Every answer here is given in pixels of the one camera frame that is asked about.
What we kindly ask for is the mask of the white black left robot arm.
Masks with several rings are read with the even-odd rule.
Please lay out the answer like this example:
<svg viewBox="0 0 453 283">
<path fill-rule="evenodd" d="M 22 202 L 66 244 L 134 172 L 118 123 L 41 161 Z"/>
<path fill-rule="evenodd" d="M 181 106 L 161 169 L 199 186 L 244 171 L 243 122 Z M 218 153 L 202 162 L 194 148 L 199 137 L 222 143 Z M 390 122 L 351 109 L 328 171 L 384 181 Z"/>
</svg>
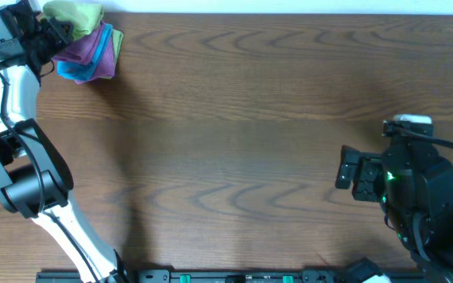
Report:
<svg viewBox="0 0 453 283">
<path fill-rule="evenodd" d="M 81 211 L 72 173 L 36 121 L 42 67 L 72 43 L 70 22 L 28 1 L 0 6 L 0 203 L 41 226 L 83 282 L 130 282 L 117 251 Z"/>
</svg>

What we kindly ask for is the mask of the light green microfiber cloth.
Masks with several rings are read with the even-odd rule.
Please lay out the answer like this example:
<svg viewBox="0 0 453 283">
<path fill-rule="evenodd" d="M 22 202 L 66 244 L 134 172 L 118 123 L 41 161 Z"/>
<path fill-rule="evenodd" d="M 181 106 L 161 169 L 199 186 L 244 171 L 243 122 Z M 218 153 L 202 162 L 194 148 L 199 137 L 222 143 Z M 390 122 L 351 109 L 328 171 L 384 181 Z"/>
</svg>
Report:
<svg viewBox="0 0 453 283">
<path fill-rule="evenodd" d="M 90 35 L 104 16 L 104 6 L 97 3 L 50 1 L 43 6 L 42 11 L 48 18 L 71 23 L 74 41 Z"/>
</svg>

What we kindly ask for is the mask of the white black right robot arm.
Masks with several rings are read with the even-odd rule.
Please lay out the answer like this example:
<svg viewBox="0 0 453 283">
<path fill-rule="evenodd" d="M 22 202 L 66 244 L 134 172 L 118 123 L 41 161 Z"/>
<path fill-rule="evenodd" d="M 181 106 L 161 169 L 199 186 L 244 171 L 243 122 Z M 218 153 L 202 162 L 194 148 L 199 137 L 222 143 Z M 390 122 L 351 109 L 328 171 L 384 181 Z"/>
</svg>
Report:
<svg viewBox="0 0 453 283">
<path fill-rule="evenodd" d="M 428 282 L 453 282 L 453 164 L 437 150 L 453 142 L 433 130 L 428 117 L 384 121 L 389 147 L 366 153 L 342 146 L 335 186 L 380 205 Z"/>
</svg>

